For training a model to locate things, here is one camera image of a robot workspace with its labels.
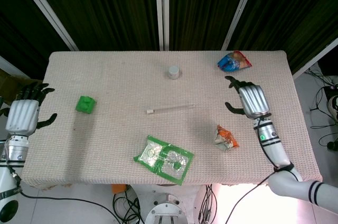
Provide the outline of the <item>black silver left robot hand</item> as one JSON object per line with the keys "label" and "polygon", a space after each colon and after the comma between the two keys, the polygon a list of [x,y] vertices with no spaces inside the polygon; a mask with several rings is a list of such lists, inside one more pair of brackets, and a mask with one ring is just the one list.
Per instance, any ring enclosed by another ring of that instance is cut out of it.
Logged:
{"label": "black silver left robot hand", "polygon": [[54,113],[49,119],[39,121],[41,105],[47,94],[54,92],[47,83],[33,82],[24,86],[16,95],[10,108],[2,109],[7,116],[5,129],[10,135],[29,137],[37,129],[51,125],[57,118]]}

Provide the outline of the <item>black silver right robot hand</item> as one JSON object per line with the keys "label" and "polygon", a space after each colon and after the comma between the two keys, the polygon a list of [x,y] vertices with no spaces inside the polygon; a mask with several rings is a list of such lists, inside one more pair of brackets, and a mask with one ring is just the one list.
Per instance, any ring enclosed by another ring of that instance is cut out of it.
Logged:
{"label": "black silver right robot hand", "polygon": [[242,104],[242,108],[234,108],[230,103],[225,102],[225,106],[231,113],[246,115],[252,120],[267,117],[270,114],[265,94],[259,85],[239,81],[232,76],[225,76],[225,78],[230,81],[229,88],[235,88]]}

